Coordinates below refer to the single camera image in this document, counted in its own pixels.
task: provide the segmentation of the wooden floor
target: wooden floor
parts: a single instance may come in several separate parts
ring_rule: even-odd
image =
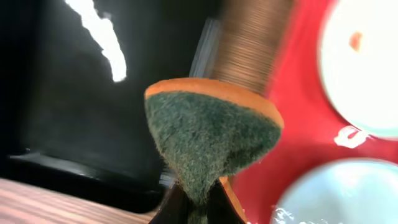
[[[116,208],[0,179],[0,223],[148,223],[155,213],[137,215]]]

